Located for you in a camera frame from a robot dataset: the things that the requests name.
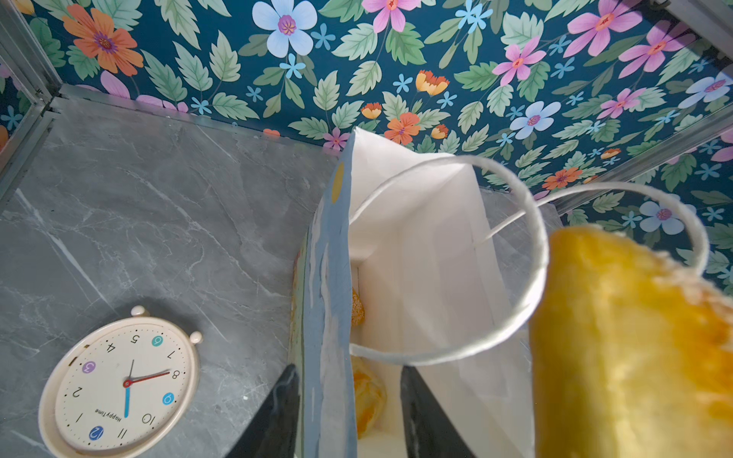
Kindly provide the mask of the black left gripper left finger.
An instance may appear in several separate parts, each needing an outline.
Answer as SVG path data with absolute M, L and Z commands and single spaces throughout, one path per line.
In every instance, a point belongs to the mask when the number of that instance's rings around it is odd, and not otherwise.
M 299 373 L 289 364 L 226 457 L 293 458 L 300 399 Z

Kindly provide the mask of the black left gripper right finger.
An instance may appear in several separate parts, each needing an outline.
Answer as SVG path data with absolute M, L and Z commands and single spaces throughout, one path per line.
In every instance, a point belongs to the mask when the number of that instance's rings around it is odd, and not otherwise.
M 400 399 L 409 458 L 475 457 L 413 366 L 402 368 Z

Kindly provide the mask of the large sesame bread loaf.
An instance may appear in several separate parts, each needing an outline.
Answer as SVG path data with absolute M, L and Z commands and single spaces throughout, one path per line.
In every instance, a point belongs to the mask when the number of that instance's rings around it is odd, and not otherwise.
M 364 324 L 366 319 L 366 311 L 361 298 L 355 289 L 352 290 L 352 311 L 351 326 L 356 327 Z

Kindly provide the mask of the green painted paper bag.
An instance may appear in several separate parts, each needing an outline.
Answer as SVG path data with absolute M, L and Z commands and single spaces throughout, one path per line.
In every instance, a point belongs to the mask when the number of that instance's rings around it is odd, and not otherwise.
M 704 279 L 706 229 L 657 189 L 620 184 L 678 218 Z M 530 321 L 547 285 L 540 204 L 481 156 L 417 154 L 356 130 L 319 203 L 293 282 L 291 357 L 302 377 L 299 457 L 408 457 L 400 399 L 416 368 L 475 457 L 534 451 Z M 366 319 L 351 326 L 352 290 Z M 357 437 L 351 357 L 385 408 Z

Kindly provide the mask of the small sesame bread loaf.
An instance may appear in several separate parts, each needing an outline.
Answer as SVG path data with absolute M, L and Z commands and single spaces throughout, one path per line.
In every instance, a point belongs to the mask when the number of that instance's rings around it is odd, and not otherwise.
M 555 232 L 530 343 L 537 456 L 731 456 L 732 301 L 666 253 Z

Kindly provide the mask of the yellow twisted bread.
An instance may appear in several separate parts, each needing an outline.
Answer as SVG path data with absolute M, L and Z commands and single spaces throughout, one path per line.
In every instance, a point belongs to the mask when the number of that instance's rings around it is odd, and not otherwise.
M 351 366 L 357 437 L 363 439 L 379 420 L 387 402 L 387 393 L 383 382 L 362 359 L 351 357 Z

